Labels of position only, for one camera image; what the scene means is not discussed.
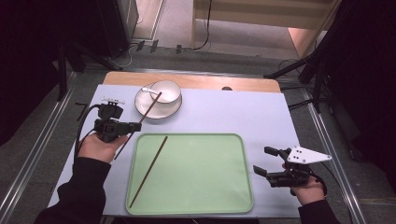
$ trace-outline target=wooden board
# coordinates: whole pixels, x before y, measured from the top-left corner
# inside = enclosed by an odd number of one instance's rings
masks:
[[[109,72],[104,84],[145,86],[160,80],[172,80],[181,88],[221,90],[230,87],[234,91],[266,91],[280,92],[279,84],[272,79],[242,78],[242,77],[210,77],[195,74],[160,74]]]

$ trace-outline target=sleeve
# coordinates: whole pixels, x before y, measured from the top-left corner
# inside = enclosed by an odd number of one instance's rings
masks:
[[[298,208],[303,224],[335,224],[340,223],[326,200],[308,203]]]
[[[103,184],[111,165],[90,158],[77,158],[73,176],[58,188],[59,202],[41,211],[35,224],[100,223],[106,204]]]

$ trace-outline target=white plate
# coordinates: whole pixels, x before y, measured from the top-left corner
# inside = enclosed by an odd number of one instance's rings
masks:
[[[153,83],[148,84],[147,86],[144,87],[151,88],[152,85]],[[154,99],[152,99],[149,92],[142,91],[140,89],[140,91],[136,94],[136,97],[134,98],[134,105],[136,106],[137,111],[139,111],[140,114],[144,115],[146,111],[148,111],[153,101]],[[181,107],[181,103],[182,103],[181,94],[180,97],[172,103],[164,104],[157,102],[148,112],[147,118],[150,119],[167,118],[178,111],[178,109]]]

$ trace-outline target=green tray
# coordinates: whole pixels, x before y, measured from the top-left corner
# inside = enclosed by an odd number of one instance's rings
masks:
[[[165,136],[168,139],[130,208]],[[132,215],[244,213],[252,206],[239,135],[145,133],[137,138],[126,199]]]

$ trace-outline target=metal frame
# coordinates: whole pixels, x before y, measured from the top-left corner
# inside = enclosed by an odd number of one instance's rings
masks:
[[[58,102],[53,108],[52,113],[50,114],[49,119],[47,120],[47,123],[42,129],[40,135],[37,137],[37,140],[35,141],[35,144],[29,153],[29,156],[20,169],[20,172],[18,173],[14,182],[9,187],[5,199],[1,203],[0,223],[8,223],[15,206],[21,198],[30,178],[32,177],[35,167],[38,165],[41,155],[43,154],[44,149],[50,140],[50,137],[56,125],[58,124],[64,109],[66,108],[77,81],[78,74],[73,72],[68,79],[70,90],[66,93],[63,100]]]
[[[303,90],[303,95],[306,100],[309,99],[308,92]],[[361,211],[361,207],[359,205],[358,199],[355,196],[354,190],[347,179],[347,175],[344,172],[344,168],[338,159],[337,152],[335,151],[334,145],[332,144],[332,139],[327,132],[326,126],[323,122],[322,116],[318,114],[312,104],[308,105],[309,112],[311,113],[312,120],[315,123],[317,128],[320,141],[322,142],[326,153],[332,156],[332,160],[330,164],[332,166],[333,171],[335,172],[335,176],[339,180],[341,185],[341,189],[344,192],[344,197],[346,200],[346,205],[349,207],[349,211],[352,215],[352,218],[355,223],[367,223],[363,212]]]

